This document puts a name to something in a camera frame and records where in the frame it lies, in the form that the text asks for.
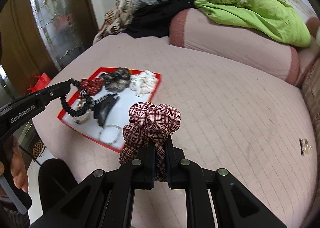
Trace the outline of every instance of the green cloth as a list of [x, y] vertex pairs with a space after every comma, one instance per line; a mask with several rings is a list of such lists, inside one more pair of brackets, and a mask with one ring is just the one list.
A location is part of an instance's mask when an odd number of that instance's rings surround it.
[[216, 23], [254, 28], [297, 47], [310, 45], [308, 28], [284, 0], [197, 0], [195, 5]]

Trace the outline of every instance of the pink pillow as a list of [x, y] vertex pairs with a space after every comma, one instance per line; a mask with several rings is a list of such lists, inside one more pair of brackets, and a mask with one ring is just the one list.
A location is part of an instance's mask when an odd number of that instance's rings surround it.
[[311, 44], [307, 48], [301, 48], [298, 50], [300, 59], [300, 74], [295, 83], [298, 88], [302, 87], [302, 83], [306, 78], [309, 70], [320, 56], [320, 46], [316, 43], [316, 33], [320, 26], [320, 20], [312, 17], [306, 22], [306, 26], [311, 34]]
[[198, 9], [186, 9], [171, 21], [170, 44], [229, 58], [278, 77], [292, 85], [300, 72], [297, 50], [264, 33], [220, 25]]

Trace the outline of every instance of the plaid scrunchie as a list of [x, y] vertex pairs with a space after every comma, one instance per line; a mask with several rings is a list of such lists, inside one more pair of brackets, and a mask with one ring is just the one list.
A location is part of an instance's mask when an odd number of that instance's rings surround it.
[[166, 181], [164, 142], [180, 127], [180, 112], [172, 106], [155, 106], [149, 102], [133, 104], [129, 110], [129, 125], [123, 127], [124, 147], [119, 162], [135, 159], [139, 148], [153, 141], [156, 147], [156, 180]]

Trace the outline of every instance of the black hair clip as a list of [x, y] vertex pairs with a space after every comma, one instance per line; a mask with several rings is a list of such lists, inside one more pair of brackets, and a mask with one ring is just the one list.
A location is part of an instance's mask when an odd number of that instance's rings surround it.
[[103, 127], [108, 114], [119, 99], [118, 94], [108, 94], [97, 100], [92, 107], [93, 118], [97, 119], [98, 125]]

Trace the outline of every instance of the bracelet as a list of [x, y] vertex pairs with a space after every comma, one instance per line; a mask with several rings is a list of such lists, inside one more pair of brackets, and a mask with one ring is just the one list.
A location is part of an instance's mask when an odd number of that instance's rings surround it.
[[[84, 104], [85, 104], [85, 100], [81, 99], [79, 101], [79, 103], [76, 105], [75, 110], [79, 110], [79, 109], [83, 108]], [[83, 115], [81, 115], [81, 116], [73, 116], [72, 117], [73, 122], [75, 122], [76, 124], [82, 124], [82, 123], [85, 123], [86, 121], [88, 121], [89, 116], [92, 113], [92, 110], [91, 110], [92, 104], [93, 104], [93, 101], [90, 104], [89, 110], [86, 111]]]
[[[119, 129], [119, 133], [118, 133], [117, 137], [116, 137], [112, 142], [103, 142], [103, 141], [100, 139], [101, 133], [102, 133], [102, 131], [105, 129], [105, 127], [115, 127], [115, 128], [118, 128], [118, 129]], [[104, 144], [107, 144], [107, 145], [114, 144], [114, 143], [116, 143], [116, 142], [118, 141], [118, 138], [119, 138], [119, 136], [120, 136], [120, 134], [121, 134], [121, 130], [122, 130], [122, 127], [120, 127], [120, 126], [118, 126], [118, 125], [107, 124], [107, 125], [104, 126], [104, 127], [102, 128], [102, 130], [99, 132], [98, 141], [100, 141], [100, 142], [102, 142], [102, 143], [104, 143]]]
[[83, 97], [85, 99], [85, 103], [84, 103], [84, 106], [79, 109], [79, 110], [74, 110], [72, 109], [67, 101], [66, 101], [66, 96], [61, 96], [60, 97], [60, 100], [61, 100], [61, 105], [63, 107], [63, 109], [69, 114], [71, 115], [72, 117], [78, 117], [78, 116], [81, 116], [81, 115], [84, 115], [89, 109], [90, 109], [90, 104], [91, 104], [91, 98], [89, 96], [89, 93], [87, 90], [83, 89], [80, 82], [77, 81], [77, 80], [74, 80], [73, 78], [69, 79], [69, 83], [74, 85], [75, 87], [78, 88], [80, 94], [81, 94], [81, 97]]

